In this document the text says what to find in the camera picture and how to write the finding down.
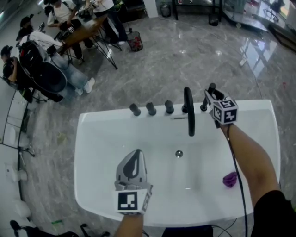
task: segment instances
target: white shirt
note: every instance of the white shirt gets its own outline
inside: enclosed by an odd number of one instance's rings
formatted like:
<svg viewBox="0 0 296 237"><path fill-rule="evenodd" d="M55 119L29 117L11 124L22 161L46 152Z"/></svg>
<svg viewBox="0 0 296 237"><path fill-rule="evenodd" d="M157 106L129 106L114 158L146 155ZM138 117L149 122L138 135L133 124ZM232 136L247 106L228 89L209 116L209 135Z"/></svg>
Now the white shirt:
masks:
<svg viewBox="0 0 296 237"><path fill-rule="evenodd" d="M99 2L100 0L97 1L97 8L93 10L94 13L107 11L114 6L113 0L102 0L101 2Z"/></svg>
<svg viewBox="0 0 296 237"><path fill-rule="evenodd" d="M19 44L22 45L23 43L27 42L27 38L28 36L24 36ZM30 34L29 40L40 44L45 51L52 45L54 45L57 49L63 45L61 42L54 40L49 35L43 34L39 31L33 31Z"/></svg>
<svg viewBox="0 0 296 237"><path fill-rule="evenodd" d="M71 1L63 1L63 2L66 2L70 9L74 9L76 7L76 5ZM63 3L61 4L60 7L54 6L55 17L53 16L52 12L50 12L48 15L47 24L48 25L54 24L55 19L57 19L59 23L64 23L65 21L67 21L69 19L69 16L72 13L69 10L69 8L67 8L67 6Z"/></svg>

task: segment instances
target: sink drain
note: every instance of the sink drain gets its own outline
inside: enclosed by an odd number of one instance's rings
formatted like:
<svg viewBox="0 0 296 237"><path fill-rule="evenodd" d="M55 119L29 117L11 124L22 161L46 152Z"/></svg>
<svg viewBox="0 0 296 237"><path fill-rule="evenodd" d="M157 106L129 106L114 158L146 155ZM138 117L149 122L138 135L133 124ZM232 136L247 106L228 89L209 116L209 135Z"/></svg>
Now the sink drain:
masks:
<svg viewBox="0 0 296 237"><path fill-rule="evenodd" d="M183 156L183 151L178 150L178 151L176 151L175 155L176 155L177 158L181 158Z"/></svg>

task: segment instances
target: trash can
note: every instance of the trash can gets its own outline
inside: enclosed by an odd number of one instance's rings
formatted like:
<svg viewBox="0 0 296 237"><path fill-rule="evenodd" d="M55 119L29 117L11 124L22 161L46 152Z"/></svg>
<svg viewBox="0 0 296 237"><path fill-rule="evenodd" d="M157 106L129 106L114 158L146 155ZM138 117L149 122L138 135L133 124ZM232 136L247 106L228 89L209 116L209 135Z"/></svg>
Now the trash can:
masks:
<svg viewBox="0 0 296 237"><path fill-rule="evenodd" d="M169 4L161 4L160 11L163 17L170 17L171 16L171 5Z"/></svg>
<svg viewBox="0 0 296 237"><path fill-rule="evenodd" d="M128 43L134 52L140 51L143 48L143 43L139 32L131 32L128 34Z"/></svg>

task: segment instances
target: black knob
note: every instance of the black knob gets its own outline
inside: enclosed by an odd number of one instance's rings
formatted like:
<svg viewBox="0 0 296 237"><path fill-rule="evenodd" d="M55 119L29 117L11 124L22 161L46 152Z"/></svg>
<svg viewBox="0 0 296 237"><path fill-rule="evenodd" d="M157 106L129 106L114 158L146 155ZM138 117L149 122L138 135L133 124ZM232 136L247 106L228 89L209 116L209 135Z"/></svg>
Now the black knob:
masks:
<svg viewBox="0 0 296 237"><path fill-rule="evenodd" d="M174 113L174 107L173 107L173 103L170 100L167 100L165 102L165 106L166 106L166 112L169 114Z"/></svg>
<svg viewBox="0 0 296 237"><path fill-rule="evenodd" d="M146 104L146 108L148 109L148 113L153 116L156 114L156 109L154 108L154 105L152 102L149 102Z"/></svg>
<svg viewBox="0 0 296 237"><path fill-rule="evenodd" d="M140 109L134 103L129 106L129 109L134 113L135 116L139 116L141 114Z"/></svg>
<svg viewBox="0 0 296 237"><path fill-rule="evenodd" d="M209 94L213 94L213 92L215 91L215 89L216 89L216 84L211 83L210 86L209 86L209 89L208 89ZM203 104L200 106L200 110L201 111L207 111L207 105L208 105L208 101L205 98L203 100Z"/></svg>

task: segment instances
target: black sleeve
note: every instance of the black sleeve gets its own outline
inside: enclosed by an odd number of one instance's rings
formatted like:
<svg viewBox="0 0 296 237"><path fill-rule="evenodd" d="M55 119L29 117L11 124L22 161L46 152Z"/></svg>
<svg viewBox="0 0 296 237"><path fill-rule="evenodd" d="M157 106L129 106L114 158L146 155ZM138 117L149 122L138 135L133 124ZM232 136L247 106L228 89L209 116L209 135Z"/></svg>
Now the black sleeve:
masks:
<svg viewBox="0 0 296 237"><path fill-rule="evenodd" d="M3 76L8 79L12 73L13 73L13 66L9 63L6 63L3 67Z"/></svg>
<svg viewBox="0 0 296 237"><path fill-rule="evenodd" d="M252 237L295 236L295 226L296 214L282 192L271 191L256 203Z"/></svg>

